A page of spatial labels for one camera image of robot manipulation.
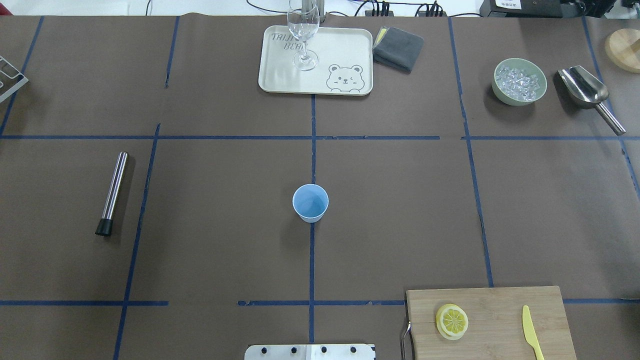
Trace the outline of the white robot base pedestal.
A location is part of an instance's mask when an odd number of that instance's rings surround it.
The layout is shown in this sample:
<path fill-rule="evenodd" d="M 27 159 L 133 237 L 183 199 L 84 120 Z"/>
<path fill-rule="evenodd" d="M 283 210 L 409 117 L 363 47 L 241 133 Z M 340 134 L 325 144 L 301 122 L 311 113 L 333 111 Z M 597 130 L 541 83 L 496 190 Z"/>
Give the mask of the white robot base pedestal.
<path fill-rule="evenodd" d="M 245 360 L 375 360 L 374 344 L 254 344 L 247 347 Z"/>

